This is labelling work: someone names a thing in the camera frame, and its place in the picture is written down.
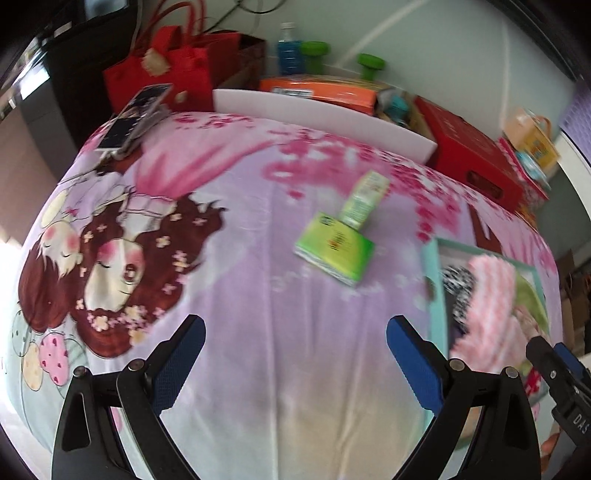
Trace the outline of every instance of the blue gripper pad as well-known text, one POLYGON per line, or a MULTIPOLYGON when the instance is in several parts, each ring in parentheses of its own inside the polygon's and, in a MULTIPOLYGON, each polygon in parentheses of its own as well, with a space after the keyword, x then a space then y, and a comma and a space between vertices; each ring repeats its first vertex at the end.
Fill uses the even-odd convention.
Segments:
POLYGON ((575 357, 566 345, 563 343, 557 343, 554 346, 554 351, 560 357, 560 359, 566 364, 570 372, 573 374, 577 380, 583 379, 583 374, 585 372, 585 366, 579 362, 579 359, 575 357))
MULTIPOLYGON (((160 345, 172 347, 173 350, 168 352, 168 358, 165 360, 160 372, 154 377, 152 384, 152 410, 157 416, 163 410, 174 405, 185 380, 189 376, 189 372, 205 343, 205 322, 197 315, 189 315, 166 343, 168 345, 162 343, 160 345)), ((154 350, 152 355, 157 353, 157 349, 154 350)))
POLYGON ((388 322, 386 340, 418 402, 437 416, 443 406, 443 383, 435 366, 424 355, 423 344, 428 342, 400 315, 388 322))

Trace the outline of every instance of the red box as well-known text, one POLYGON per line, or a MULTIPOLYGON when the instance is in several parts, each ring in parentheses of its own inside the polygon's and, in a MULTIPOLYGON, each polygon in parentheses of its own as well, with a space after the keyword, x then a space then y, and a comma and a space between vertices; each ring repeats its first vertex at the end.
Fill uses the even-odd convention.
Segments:
POLYGON ((437 141, 427 165, 515 212, 523 188, 497 145, 463 118, 438 105, 419 96, 415 103, 437 141))

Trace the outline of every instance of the orange box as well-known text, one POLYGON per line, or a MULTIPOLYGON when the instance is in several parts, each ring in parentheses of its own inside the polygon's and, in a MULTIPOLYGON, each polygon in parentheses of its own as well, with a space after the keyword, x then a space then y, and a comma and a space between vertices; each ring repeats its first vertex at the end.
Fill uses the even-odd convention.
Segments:
POLYGON ((259 90, 293 95, 344 106, 358 112, 374 115, 378 93, 392 89, 386 83, 345 79, 328 75, 297 75, 262 79, 259 90))

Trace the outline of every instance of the black and white patterned cloth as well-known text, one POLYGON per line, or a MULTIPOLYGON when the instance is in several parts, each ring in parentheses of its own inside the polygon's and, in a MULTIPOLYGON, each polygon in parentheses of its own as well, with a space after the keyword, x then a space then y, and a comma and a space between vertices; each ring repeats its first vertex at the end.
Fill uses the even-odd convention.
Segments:
POLYGON ((446 292, 456 299, 452 308, 453 320, 458 323, 459 329, 467 333, 466 311, 472 298, 474 289, 474 275, 465 267, 445 267, 441 272, 443 275, 443 286, 446 292))

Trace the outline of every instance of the green dumbbell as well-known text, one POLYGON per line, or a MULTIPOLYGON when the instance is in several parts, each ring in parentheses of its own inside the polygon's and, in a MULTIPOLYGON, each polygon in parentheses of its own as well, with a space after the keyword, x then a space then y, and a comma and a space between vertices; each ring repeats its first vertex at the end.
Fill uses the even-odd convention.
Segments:
POLYGON ((323 75, 322 57, 330 52, 330 45, 323 41, 305 41, 302 42, 300 51, 306 62, 306 73, 323 75))
POLYGON ((361 70, 361 79, 374 81, 375 73, 383 70, 386 66, 386 61, 380 57, 369 55, 368 53, 360 53, 357 57, 357 63, 359 63, 363 69, 361 70))

